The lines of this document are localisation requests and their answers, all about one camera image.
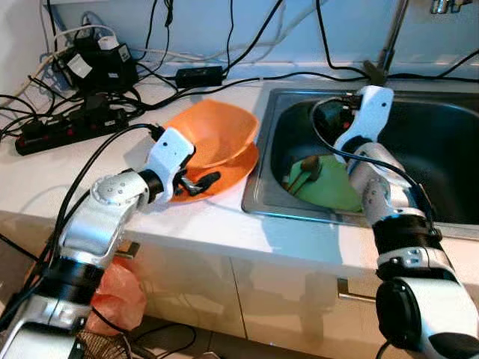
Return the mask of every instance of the white wall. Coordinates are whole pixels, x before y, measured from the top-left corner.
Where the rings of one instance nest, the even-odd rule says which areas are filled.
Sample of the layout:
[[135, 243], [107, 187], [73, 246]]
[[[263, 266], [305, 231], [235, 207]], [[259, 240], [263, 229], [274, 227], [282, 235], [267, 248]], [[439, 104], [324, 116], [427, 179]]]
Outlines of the white wall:
[[[286, 23], [313, 3], [312, 0], [285, 1]], [[130, 46], [143, 46], [152, 2], [109, 0], [63, 4], [58, 10], [68, 27], [79, 25], [82, 12], [92, 10], [115, 28], [119, 37]], [[229, 0], [175, 0], [170, 49], [205, 55], [224, 49], [229, 29], [228, 3]], [[275, 0], [235, 0], [232, 44], [250, 41], [274, 3]], [[397, 0], [328, 0], [323, 6], [323, 17], [334, 62], [376, 60], [396, 3]], [[444, 66], [479, 47], [478, 0], [463, 7], [460, 13], [435, 16], [429, 13], [430, 3], [431, 0], [410, 0], [397, 41], [393, 69], [417, 67], [420, 70], [427, 67], [425, 64]], [[150, 43], [152, 48], [163, 49], [165, 46], [164, 16], [165, 7], [159, 1]], [[262, 39], [273, 37], [276, 20], [272, 21]], [[324, 63], [316, 14], [311, 14], [300, 24], [265, 61]], [[469, 74], [477, 75], [477, 68], [473, 69], [474, 73], [469, 69]]]
[[0, 93], [11, 93], [45, 52], [37, 0], [0, 1]]

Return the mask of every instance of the wire basket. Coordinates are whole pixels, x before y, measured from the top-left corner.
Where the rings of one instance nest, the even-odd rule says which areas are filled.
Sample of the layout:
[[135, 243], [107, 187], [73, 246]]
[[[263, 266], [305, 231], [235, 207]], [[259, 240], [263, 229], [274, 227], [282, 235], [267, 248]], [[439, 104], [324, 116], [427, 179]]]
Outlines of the wire basket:
[[85, 359], [131, 358], [129, 344], [121, 334], [107, 337], [89, 331], [81, 331], [77, 337], [85, 344]]

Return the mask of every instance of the faucet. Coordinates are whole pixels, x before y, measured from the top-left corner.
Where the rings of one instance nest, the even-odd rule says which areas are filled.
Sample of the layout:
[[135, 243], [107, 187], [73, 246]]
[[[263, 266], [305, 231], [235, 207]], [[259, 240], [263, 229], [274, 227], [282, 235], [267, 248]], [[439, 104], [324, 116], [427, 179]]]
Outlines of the faucet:
[[[430, 12], [433, 14], [447, 13], [451, 9], [452, 13], [459, 13], [463, 5], [471, 4], [472, 0], [432, 0]], [[406, 14], [409, 0], [398, 0], [396, 13], [393, 17], [391, 27], [385, 45], [382, 48], [377, 65], [366, 60], [363, 65], [366, 73], [370, 76], [372, 85], [383, 86], [388, 78], [389, 68], [391, 67], [392, 58], [394, 57], [394, 46], [397, 36], [403, 24], [404, 15]]]

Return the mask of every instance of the power adapter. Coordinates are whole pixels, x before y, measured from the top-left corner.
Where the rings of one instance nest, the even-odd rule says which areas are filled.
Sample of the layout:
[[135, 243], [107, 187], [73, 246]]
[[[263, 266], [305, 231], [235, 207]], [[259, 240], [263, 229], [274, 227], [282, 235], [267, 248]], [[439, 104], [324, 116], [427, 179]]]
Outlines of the power adapter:
[[179, 88], [205, 88], [221, 86], [223, 82], [223, 67], [196, 67], [180, 69], [175, 76]]

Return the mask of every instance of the orange bowl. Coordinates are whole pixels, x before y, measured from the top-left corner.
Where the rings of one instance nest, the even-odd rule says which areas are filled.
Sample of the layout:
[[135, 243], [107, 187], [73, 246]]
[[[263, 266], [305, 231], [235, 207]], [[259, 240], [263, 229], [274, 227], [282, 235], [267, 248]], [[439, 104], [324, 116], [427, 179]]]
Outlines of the orange bowl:
[[168, 121], [196, 147], [189, 168], [211, 168], [238, 156], [254, 140], [258, 120], [240, 107], [206, 99]]
[[222, 176], [218, 181], [213, 183], [211, 187], [207, 189], [207, 191], [200, 193], [198, 196], [191, 197], [188, 192], [183, 191], [183, 193], [173, 196], [171, 201], [176, 203], [195, 202], [197, 200], [204, 200], [216, 194], [222, 193], [248, 176], [251, 171], [253, 171], [258, 158], [259, 151], [256, 145], [250, 144], [246, 150], [241, 152], [234, 159], [225, 162], [223, 165], [219, 165], [214, 168], [203, 168], [200, 170], [188, 168], [188, 166], [186, 166], [188, 169], [186, 175], [193, 182], [197, 182], [200, 178], [202, 178], [202, 176], [215, 171], [219, 171]]

